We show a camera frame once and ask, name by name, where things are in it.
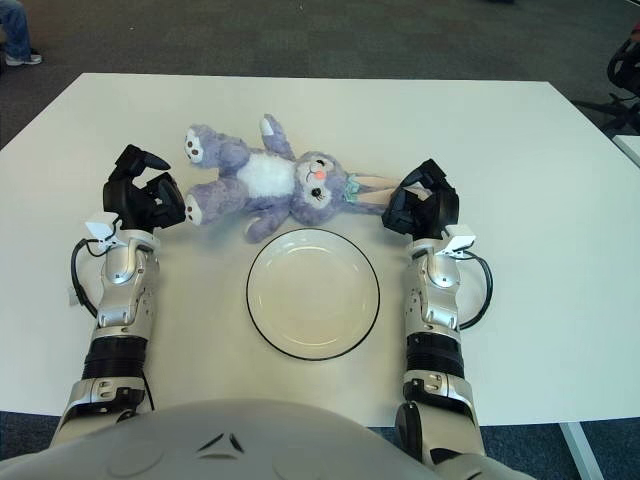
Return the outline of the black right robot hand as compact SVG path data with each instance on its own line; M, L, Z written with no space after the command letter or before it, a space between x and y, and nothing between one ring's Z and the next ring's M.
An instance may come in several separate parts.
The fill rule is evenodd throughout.
M442 240L446 226L458 223L459 197L433 159L411 171L392 193L382 214L385 228L414 240Z

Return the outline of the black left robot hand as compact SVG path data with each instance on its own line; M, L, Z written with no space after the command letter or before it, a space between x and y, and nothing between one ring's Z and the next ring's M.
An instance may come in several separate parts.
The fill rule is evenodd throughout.
M116 167L103 187L103 208L116 213L123 230L153 233L186 219L185 203L170 165L160 157L129 144L118 157ZM162 171L138 187L133 180L147 168Z

